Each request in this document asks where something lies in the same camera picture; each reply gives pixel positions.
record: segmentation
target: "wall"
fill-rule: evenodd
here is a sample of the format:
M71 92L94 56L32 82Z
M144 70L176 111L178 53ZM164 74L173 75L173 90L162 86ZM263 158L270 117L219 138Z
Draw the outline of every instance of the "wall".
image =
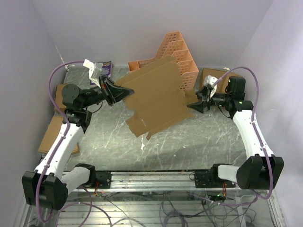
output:
M198 66L235 65L272 0L33 0L65 61L154 57L179 30Z
M275 0L237 64L259 78L257 118L268 145L285 162L276 191L290 227L303 222L303 199L295 196L303 187L302 15L301 0ZM246 78L248 98L254 99L254 82Z
M1 226L13 226L24 198L21 177L37 165L37 148L52 115L47 79L60 62L32 2L1 1ZM61 80L57 75L55 83Z

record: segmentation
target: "marble surface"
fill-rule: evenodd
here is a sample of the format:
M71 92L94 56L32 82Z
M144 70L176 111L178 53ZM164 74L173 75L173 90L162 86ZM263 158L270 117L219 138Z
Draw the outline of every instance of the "marble surface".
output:
M127 68L114 67L112 80L123 77ZM65 83L89 88L87 69L68 68ZM66 170L78 163L91 164L97 170L177 170L210 168L214 163L240 166L246 159L239 130L218 109L205 114L192 110L195 117L163 130L147 141L135 137L125 120L133 115L123 102L113 107L103 103L94 113L89 128L79 141L80 153L72 155ZM95 111L94 105L88 108Z

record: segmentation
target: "peach plastic magazine holder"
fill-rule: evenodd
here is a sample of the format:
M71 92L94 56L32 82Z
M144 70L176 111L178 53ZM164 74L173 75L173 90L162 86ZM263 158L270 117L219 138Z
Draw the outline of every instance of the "peach plastic magazine holder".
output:
M175 57L175 62L178 64L183 81L180 89L193 89L199 70L180 32L166 33L156 56L147 60L130 61L128 63L129 71L138 70L139 68L168 55Z

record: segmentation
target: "gray marble tabletop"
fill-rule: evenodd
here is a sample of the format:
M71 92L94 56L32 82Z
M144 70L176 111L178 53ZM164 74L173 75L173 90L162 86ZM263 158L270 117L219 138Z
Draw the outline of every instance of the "gray marble tabletop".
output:
M112 80L123 77L127 68L114 67ZM89 88L88 70L70 66L65 83ZM94 105L88 108L95 111ZM218 109L185 119L147 141L135 137L125 120L133 115L123 102L103 107L93 114L89 128L79 141L80 153L72 155L66 171L78 163L91 164L97 170L180 170L210 168L214 163L240 166L246 159L245 147L236 125Z

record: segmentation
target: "cardboard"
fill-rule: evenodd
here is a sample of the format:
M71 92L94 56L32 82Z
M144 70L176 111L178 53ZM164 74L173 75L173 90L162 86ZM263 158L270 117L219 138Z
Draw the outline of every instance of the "cardboard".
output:
M66 84L58 84L57 85L57 89L56 89L56 96L55 96L55 103L59 106L59 108L63 111L64 113L64 110L66 108L65 105L63 105L62 101L63 101L63 97L62 97L62 90L64 88Z
M46 130L43 140L39 146L38 151L41 153L48 153L53 143L55 142L62 125L63 117L54 116ZM79 145L77 144L71 152L72 154L79 153Z
M195 91L182 91L182 78L174 57L166 56L137 71L127 74L116 83L134 90L123 101L128 109L135 110L126 123L139 137L152 135L188 117L193 117L187 104L197 102Z
M204 78L207 77L208 75L211 75L211 76L216 77L218 79L221 76L223 76L224 73L226 73L226 71L203 68L201 76L200 76L200 87L199 88L202 88L204 86L203 85ZM230 72L222 81L220 81L218 83L218 85L217 85L217 92L218 93L225 93L225 88L228 84L229 77L231 77L231 76L242 77L238 74Z

